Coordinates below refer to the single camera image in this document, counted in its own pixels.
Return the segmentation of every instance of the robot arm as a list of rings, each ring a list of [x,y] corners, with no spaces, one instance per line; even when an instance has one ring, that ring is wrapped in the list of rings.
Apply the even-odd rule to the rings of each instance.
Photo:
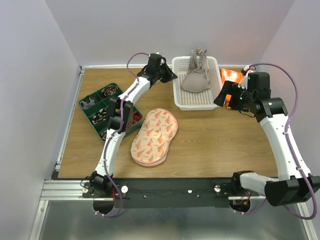
[[[114,174],[120,143],[133,124],[134,105],[158,80],[167,83],[177,78],[168,67],[166,59],[154,53],[150,54],[148,64],[137,77],[123,94],[112,96],[109,100],[105,144],[100,161],[89,178],[90,187],[102,194],[111,190],[108,176],[112,177]]]
[[[272,206],[307,201],[311,195],[301,171],[307,176],[314,192],[320,188],[320,177],[312,176],[299,153],[290,127],[285,132],[288,111],[281,98],[271,98],[269,74],[250,72],[245,76],[245,81],[239,84],[226,81],[214,103],[223,106],[227,94],[231,95],[231,109],[254,113],[269,140],[278,170],[278,178],[252,171],[235,172],[231,179],[233,188],[257,192],[265,196]],[[287,134],[299,159],[299,168],[286,140]]]

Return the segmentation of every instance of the orange packet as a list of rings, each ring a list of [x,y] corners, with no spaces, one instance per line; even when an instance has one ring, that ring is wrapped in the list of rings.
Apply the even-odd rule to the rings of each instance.
[[[241,80],[244,78],[244,76],[242,76],[241,72],[237,72],[237,71],[233,71],[230,69],[225,69],[225,68],[221,68],[221,80],[222,80],[222,85],[225,83],[225,81],[231,81],[234,83],[240,83]],[[228,104],[230,102],[231,96],[227,95],[225,98],[225,105],[226,108],[229,109]]]

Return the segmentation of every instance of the wooden table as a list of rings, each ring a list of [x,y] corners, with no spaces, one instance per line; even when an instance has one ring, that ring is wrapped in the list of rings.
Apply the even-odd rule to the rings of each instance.
[[[125,91],[133,81],[133,76],[126,69],[86,69],[78,101],[112,82]],[[181,111],[174,103],[171,82],[153,86],[136,106],[143,116],[155,108],[170,111],[178,121],[178,132],[170,143],[166,160],[155,167],[140,166],[131,158],[131,144],[138,131],[125,137],[115,162],[115,177],[230,177],[242,170],[252,170],[265,176],[277,175],[270,144],[255,118],[225,107]],[[89,176],[100,160],[103,147],[104,143],[77,105],[59,177]]]

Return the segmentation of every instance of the pink oval mat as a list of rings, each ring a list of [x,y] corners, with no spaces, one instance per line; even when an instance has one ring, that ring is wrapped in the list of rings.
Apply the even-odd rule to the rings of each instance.
[[[156,166],[162,163],[167,157],[170,141],[177,130],[178,122],[171,112],[162,108],[150,111],[132,142],[133,160],[142,166]]]

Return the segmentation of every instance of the gray cloth bag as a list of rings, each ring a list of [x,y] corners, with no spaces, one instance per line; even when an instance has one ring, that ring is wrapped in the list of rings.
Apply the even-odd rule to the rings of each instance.
[[[210,88],[210,80],[207,78],[207,72],[204,68],[205,64],[207,64],[206,51],[207,50],[201,50],[200,48],[192,51],[188,71],[181,85],[183,90],[191,93],[199,93]]]

